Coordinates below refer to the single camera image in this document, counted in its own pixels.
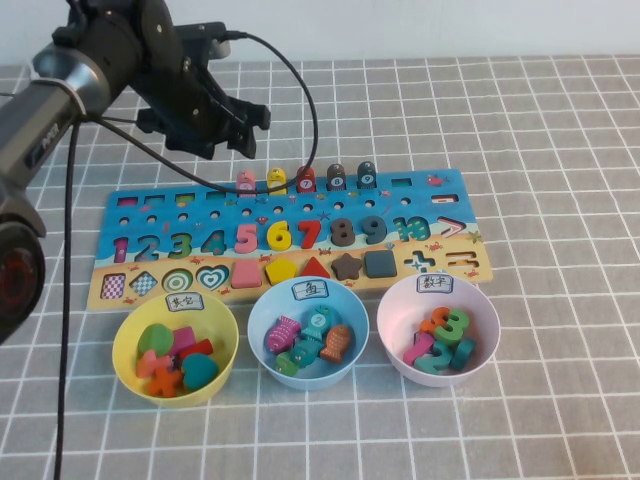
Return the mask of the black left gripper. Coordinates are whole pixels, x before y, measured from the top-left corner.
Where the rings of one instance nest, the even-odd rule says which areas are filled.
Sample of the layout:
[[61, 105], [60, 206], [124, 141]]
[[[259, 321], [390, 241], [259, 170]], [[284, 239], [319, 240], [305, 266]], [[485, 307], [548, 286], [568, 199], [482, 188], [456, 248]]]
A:
[[[165, 147], [211, 159], [215, 147], [225, 144], [242, 156], [256, 157], [252, 129], [223, 91], [215, 89], [202, 64], [189, 57], [175, 67], [152, 68], [137, 75], [137, 93], [148, 107], [137, 114], [137, 127], [165, 137]], [[240, 101], [252, 127], [267, 131], [271, 111], [266, 105]]]

